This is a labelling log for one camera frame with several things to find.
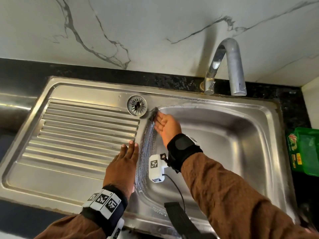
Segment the yellow label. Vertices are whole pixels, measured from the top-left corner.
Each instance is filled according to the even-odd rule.
[[[302,165],[300,153],[297,153],[297,164]]]
[[[291,155],[291,158],[293,159],[293,167],[296,168],[296,164],[295,164],[296,155],[295,155],[295,154],[292,154],[292,155]]]

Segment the brown shirt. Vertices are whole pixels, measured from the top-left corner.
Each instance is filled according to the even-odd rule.
[[[319,239],[272,205],[237,174],[203,153],[190,156],[181,173],[202,212],[221,238]],[[82,215],[55,221],[36,239],[98,239],[105,234]]]

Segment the green plastic box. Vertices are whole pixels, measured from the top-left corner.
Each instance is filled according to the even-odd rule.
[[[292,170],[319,176],[319,130],[297,127],[287,142]]]

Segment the hanging black strap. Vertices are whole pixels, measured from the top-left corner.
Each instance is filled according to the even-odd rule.
[[[200,233],[178,202],[164,203],[167,215],[183,239],[217,239],[212,233]]]

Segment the faucet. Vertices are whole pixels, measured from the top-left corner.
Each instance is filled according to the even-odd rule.
[[[233,38],[226,38],[219,44],[205,79],[200,84],[200,88],[206,95],[212,95],[215,93],[215,75],[225,53],[227,53],[227,66],[231,94],[232,96],[245,96],[247,95],[247,91],[239,46],[237,41]]]

